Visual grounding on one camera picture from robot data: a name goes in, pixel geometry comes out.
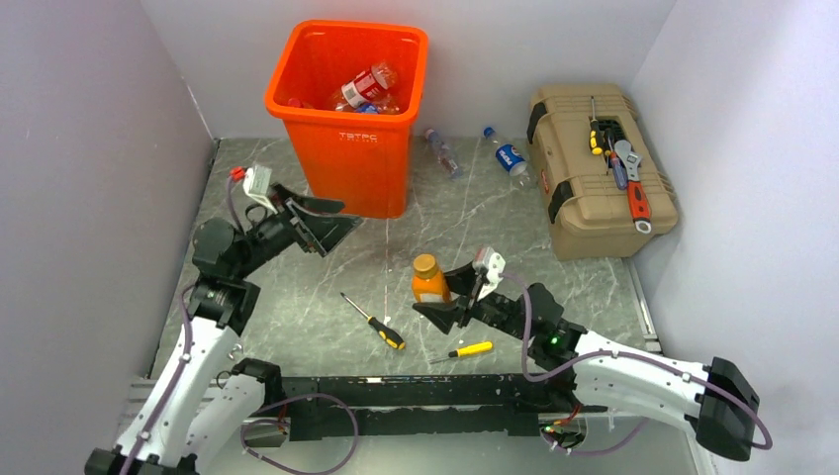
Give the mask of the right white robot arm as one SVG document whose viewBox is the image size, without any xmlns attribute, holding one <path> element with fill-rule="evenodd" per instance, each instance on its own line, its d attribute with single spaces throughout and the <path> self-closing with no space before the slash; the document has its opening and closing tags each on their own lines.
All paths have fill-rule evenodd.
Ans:
<svg viewBox="0 0 839 475">
<path fill-rule="evenodd" d="M 551 407 L 619 409 L 677 428 L 707 451 L 747 461 L 774 442 L 758 415 L 760 398 L 733 362 L 682 361 L 613 341 L 566 320 L 541 283 L 522 283 L 513 300 L 490 288 L 486 270 L 466 264 L 444 275 L 456 298 L 413 308 L 443 333 L 473 321 L 520 342 L 521 375 L 545 390 Z"/>
</svg>

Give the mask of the small orange juice bottle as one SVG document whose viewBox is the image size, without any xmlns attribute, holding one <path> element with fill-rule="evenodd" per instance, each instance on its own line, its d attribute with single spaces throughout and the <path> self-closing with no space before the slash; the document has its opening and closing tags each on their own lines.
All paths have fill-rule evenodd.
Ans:
<svg viewBox="0 0 839 475">
<path fill-rule="evenodd" d="M 314 107 L 312 104 L 310 104 L 309 102 L 303 101 L 299 98 L 289 98 L 286 101 L 286 105 L 288 107 L 293 107 L 293 108 L 316 110 L 316 107 Z"/>
</svg>

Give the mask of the crushed clear bottle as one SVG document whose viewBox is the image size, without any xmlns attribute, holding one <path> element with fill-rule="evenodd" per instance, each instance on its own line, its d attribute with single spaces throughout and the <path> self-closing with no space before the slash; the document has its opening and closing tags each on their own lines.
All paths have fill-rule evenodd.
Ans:
<svg viewBox="0 0 839 475">
<path fill-rule="evenodd" d="M 437 130 L 427 129 L 424 132 L 424 138 L 431 148 L 437 162 L 446 171 L 451 179 L 457 179 L 462 176 L 463 169 L 458 164 L 456 154 L 452 148 L 445 142 Z"/>
</svg>

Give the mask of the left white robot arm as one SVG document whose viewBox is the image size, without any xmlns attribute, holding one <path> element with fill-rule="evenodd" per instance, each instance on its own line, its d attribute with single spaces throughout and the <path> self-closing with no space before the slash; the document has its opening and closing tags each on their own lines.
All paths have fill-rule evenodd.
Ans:
<svg viewBox="0 0 839 475">
<path fill-rule="evenodd" d="M 302 196 L 279 183 L 268 187 L 264 216 L 245 230 L 237 220 L 212 218 L 192 237 L 194 284 L 179 300 L 181 332 L 135 418 L 110 449 L 89 455 L 87 474 L 201 474 L 251 415 L 269 416 L 289 400 L 281 369 L 245 358 L 220 395 L 204 400 L 239 343 L 260 289 L 248 277 L 297 245 L 328 255 L 362 222 L 340 201 Z"/>
</svg>

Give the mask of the orange bottle blue cap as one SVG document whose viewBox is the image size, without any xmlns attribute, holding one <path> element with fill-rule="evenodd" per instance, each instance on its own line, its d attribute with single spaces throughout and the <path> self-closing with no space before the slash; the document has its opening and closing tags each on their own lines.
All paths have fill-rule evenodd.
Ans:
<svg viewBox="0 0 839 475">
<path fill-rule="evenodd" d="M 412 291 L 417 303 L 450 303 L 451 293 L 434 255 L 423 253 L 413 261 Z"/>
</svg>

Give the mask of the red label water bottle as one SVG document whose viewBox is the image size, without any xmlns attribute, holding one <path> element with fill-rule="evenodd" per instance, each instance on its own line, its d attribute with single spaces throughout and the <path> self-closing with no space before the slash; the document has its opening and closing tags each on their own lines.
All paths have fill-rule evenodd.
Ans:
<svg viewBox="0 0 839 475">
<path fill-rule="evenodd" d="M 399 82 L 399 73 L 388 62 L 374 63 L 340 86 L 336 109 L 358 109 L 383 104 Z"/>
</svg>

